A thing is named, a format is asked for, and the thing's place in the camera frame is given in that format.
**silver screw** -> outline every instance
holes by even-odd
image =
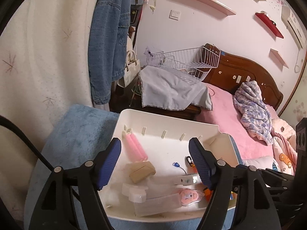
[[[249,169],[250,169],[251,171],[256,171],[256,170],[257,170],[257,168],[256,168],[254,165],[249,166]]]
[[[60,166],[54,168],[54,172],[59,173],[62,170]]]
[[[86,167],[91,167],[91,166],[93,166],[93,161],[87,161],[86,163],[85,163],[85,166]]]
[[[225,163],[224,160],[217,160],[217,164],[218,164],[219,166],[225,166],[225,165],[226,165],[226,163]]]

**blue tablecloth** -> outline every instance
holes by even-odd
[[[54,166],[64,169],[79,167],[92,160],[98,152],[105,150],[111,141],[119,114],[107,112],[83,105],[74,105],[55,126],[42,150],[45,158]],[[239,152],[235,146],[239,162]],[[24,228],[28,230],[37,199],[47,181],[50,171],[37,161],[27,194],[24,216]],[[76,214],[81,230],[87,230],[81,204],[75,199]],[[234,210],[227,213],[223,229],[231,226]],[[109,219],[115,230],[184,230],[197,228],[200,219],[167,223],[139,223]]]

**pink tube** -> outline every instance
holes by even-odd
[[[123,134],[126,140],[128,150],[130,151],[130,156],[131,158],[134,159],[135,162],[142,162],[144,160],[143,155],[139,151],[137,145],[134,143],[131,135],[132,134],[127,134],[127,133]]]
[[[133,133],[131,133],[130,137],[133,140],[133,142],[136,145],[136,147],[139,149],[139,152],[141,153],[143,161],[147,161],[148,160],[148,156],[147,156],[146,152],[144,151],[142,145],[140,144],[140,142],[136,138],[136,136]]]

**purple patterned blanket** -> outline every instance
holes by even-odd
[[[256,81],[242,83],[233,97],[234,107],[242,113],[241,123],[252,137],[273,144],[272,121],[267,106],[262,101]]]

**blue jacket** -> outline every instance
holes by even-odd
[[[88,70],[95,104],[110,100],[111,82],[124,75],[131,0],[98,0],[88,44]]]

